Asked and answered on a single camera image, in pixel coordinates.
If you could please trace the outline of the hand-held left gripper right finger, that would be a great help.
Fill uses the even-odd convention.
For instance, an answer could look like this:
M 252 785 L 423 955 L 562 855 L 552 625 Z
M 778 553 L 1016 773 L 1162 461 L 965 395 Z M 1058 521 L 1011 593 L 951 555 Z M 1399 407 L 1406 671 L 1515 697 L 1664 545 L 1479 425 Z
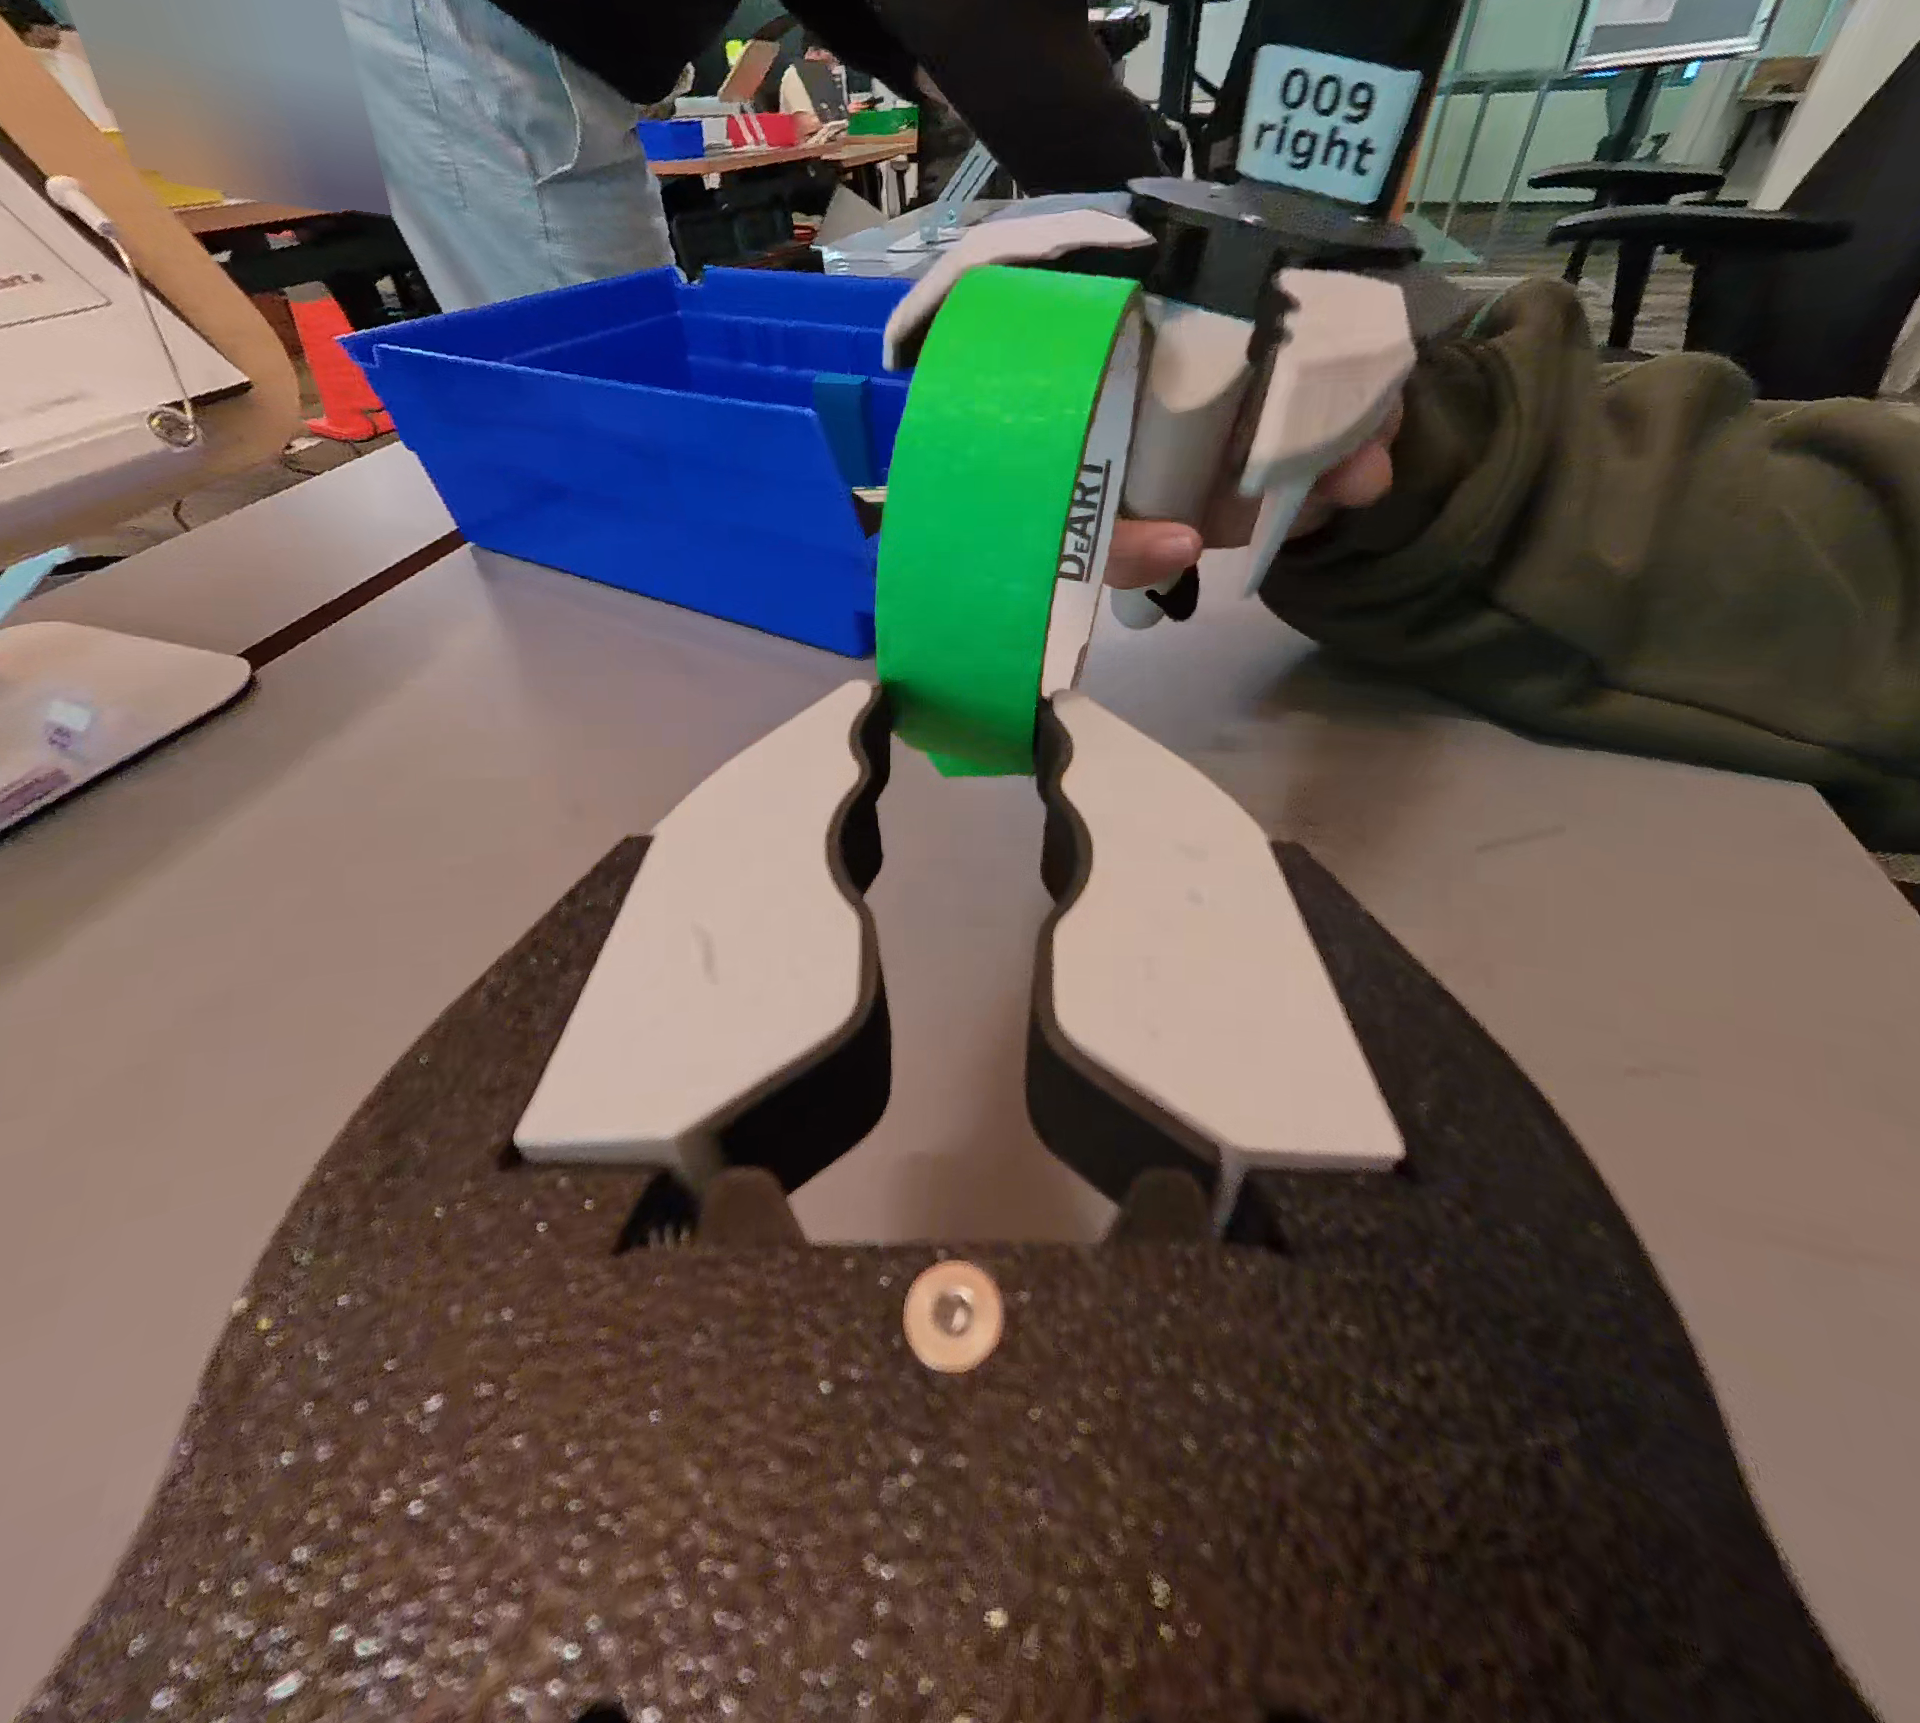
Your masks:
M 1391 1173 L 1406 1139 L 1262 825 L 1081 691 L 1036 727 L 1050 897 L 1027 1113 L 1112 1205 L 1150 1173 L 1230 1229 L 1255 1175 Z

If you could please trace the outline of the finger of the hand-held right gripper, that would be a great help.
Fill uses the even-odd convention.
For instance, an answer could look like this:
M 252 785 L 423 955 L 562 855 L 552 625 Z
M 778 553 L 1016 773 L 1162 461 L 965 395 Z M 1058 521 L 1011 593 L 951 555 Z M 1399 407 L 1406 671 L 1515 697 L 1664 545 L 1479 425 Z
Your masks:
M 883 365 L 914 365 L 935 317 L 973 271 L 998 265 L 1144 279 L 1154 255 L 1154 235 L 1125 197 L 1013 201 L 966 229 L 900 297 L 883 327 Z
M 1257 593 L 1317 483 L 1369 443 L 1416 363 L 1405 285 L 1391 273 L 1285 267 L 1272 277 L 1271 365 L 1253 405 L 1238 493 L 1259 503 Z

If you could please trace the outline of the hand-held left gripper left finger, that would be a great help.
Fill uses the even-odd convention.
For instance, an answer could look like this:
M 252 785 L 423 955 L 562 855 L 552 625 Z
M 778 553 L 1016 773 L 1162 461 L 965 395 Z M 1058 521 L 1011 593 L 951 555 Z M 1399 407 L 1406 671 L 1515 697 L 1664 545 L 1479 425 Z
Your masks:
M 855 679 L 738 751 L 644 839 L 512 1145 L 528 1163 L 652 1165 L 795 1191 L 893 1091 L 867 893 L 893 713 Z

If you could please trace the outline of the blue rectangular block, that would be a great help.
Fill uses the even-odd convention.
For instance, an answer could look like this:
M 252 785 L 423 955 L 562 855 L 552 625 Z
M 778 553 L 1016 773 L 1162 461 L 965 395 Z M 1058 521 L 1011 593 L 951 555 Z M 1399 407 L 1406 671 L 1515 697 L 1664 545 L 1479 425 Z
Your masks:
M 878 487 L 870 431 L 870 379 L 820 371 L 813 379 L 813 405 L 840 481 L 850 489 Z

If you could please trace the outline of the green tape roll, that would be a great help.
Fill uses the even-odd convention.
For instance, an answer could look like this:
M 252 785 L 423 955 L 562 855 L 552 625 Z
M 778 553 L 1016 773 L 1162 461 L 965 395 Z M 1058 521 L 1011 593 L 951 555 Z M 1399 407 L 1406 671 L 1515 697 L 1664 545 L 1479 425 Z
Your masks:
M 1136 281 L 973 269 L 935 313 L 886 471 L 876 679 L 944 775 L 1030 775 L 1086 659 L 1149 337 Z

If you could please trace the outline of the person's right forearm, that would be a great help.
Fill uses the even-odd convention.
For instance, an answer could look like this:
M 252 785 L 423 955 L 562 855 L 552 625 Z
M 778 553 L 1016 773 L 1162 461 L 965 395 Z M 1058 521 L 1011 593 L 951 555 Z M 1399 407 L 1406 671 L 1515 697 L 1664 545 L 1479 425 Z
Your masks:
M 1420 337 L 1391 461 L 1267 569 L 1292 631 L 1526 735 L 1806 783 L 1916 855 L 1913 405 L 1608 363 L 1532 275 Z

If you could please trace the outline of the person's right hand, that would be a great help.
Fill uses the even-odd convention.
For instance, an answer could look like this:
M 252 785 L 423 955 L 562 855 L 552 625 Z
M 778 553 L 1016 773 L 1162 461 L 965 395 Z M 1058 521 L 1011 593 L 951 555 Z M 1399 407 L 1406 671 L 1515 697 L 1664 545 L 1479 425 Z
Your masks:
M 1289 541 L 1317 535 L 1339 517 L 1386 497 L 1395 481 L 1392 445 L 1402 415 L 1405 407 L 1392 405 L 1367 443 L 1320 475 L 1292 519 Z M 1205 547 L 1227 547 L 1229 527 L 1227 521 L 1199 529 L 1182 521 L 1122 517 L 1112 537 L 1107 583 L 1118 589 L 1165 587 L 1196 565 Z

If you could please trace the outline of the black office chair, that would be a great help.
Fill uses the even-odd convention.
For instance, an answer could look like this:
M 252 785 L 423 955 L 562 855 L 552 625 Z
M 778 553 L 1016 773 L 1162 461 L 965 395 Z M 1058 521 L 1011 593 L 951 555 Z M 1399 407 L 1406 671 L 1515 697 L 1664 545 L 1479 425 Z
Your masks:
M 1782 203 L 1722 199 L 1719 167 L 1662 159 L 1575 161 L 1535 173 L 1535 191 L 1592 199 L 1548 227 L 1577 255 L 1614 245 L 1610 321 L 1600 353 L 1634 347 L 1662 253 L 1692 267 L 1683 347 L 1738 363 L 1776 399 L 1877 395 L 1919 291 L 1919 50 L 1871 72 L 1843 100 L 1832 140 L 1789 181 Z

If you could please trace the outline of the orange cone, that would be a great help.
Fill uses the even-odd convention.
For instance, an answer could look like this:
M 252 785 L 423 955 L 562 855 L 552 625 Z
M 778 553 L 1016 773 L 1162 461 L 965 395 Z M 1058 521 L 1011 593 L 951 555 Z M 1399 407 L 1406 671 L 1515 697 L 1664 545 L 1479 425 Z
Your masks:
M 321 413 L 307 429 L 326 441 L 365 443 L 395 435 L 393 415 L 344 341 L 355 331 L 333 295 L 292 297 L 290 313 Z

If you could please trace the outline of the wooden display board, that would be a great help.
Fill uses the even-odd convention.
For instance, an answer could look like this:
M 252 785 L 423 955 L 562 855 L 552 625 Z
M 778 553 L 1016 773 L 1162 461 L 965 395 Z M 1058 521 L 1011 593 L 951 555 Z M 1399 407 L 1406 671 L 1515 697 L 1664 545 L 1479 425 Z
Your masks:
M 135 277 L 237 365 L 252 389 L 163 407 L 161 445 L 136 453 L 133 433 L 33 461 L 7 461 L 3 557 L 33 557 L 269 461 L 292 439 L 301 387 L 285 345 L 252 297 L 229 277 L 142 183 L 128 155 L 17 36 L 3 42 L 4 163 L 40 179 L 46 195 L 93 225 Z

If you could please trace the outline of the printed instruction sheet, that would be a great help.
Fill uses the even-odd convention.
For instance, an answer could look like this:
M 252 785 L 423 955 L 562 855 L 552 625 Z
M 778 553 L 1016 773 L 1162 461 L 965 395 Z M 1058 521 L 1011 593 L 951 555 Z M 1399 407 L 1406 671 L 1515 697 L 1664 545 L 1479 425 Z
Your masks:
M 158 299 L 93 225 L 3 167 L 3 441 L 7 461 L 118 433 L 142 453 L 163 407 L 252 381 Z

